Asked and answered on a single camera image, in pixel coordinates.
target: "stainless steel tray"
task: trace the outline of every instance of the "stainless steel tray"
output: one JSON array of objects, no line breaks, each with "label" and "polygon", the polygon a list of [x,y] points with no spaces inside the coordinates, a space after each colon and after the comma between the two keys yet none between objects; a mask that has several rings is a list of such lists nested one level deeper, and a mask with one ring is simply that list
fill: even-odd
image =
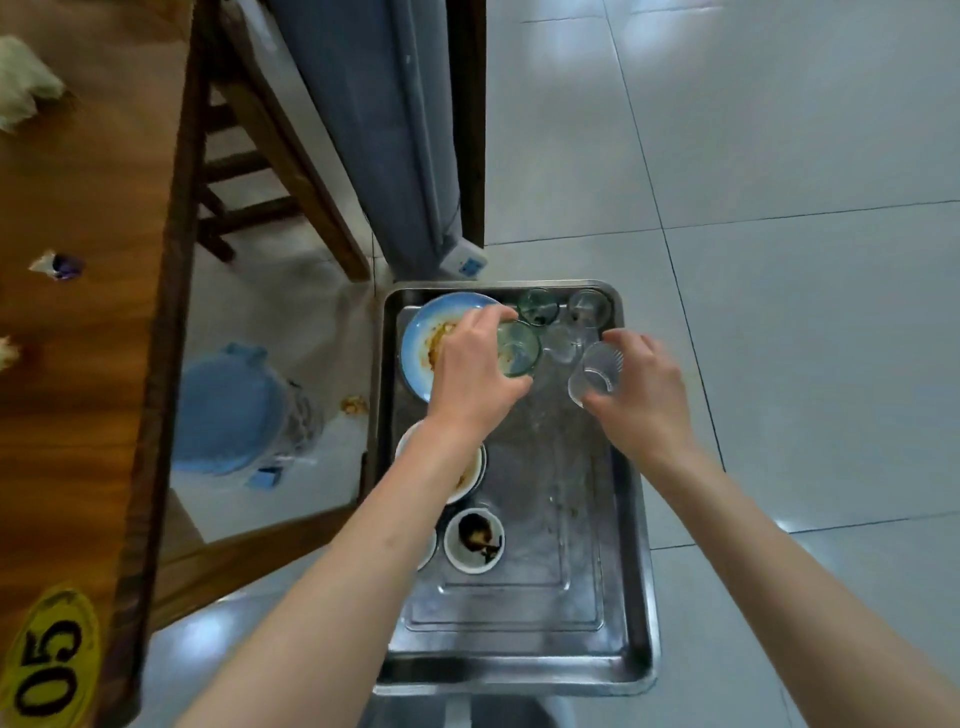
[{"label": "stainless steel tray", "polygon": [[[623,326],[619,295],[597,280],[408,283],[385,297],[364,495],[390,467],[400,436],[426,414],[398,360],[417,309],[453,290],[516,304],[532,287],[562,303],[600,289],[613,301],[611,327]],[[541,358],[531,393],[486,440],[480,486],[444,509],[440,545],[397,621],[377,694],[618,695],[653,684],[660,635],[639,478],[570,400],[570,369]],[[471,505],[490,508],[506,530],[500,563],[477,576],[455,570],[443,549],[449,519]]]}]

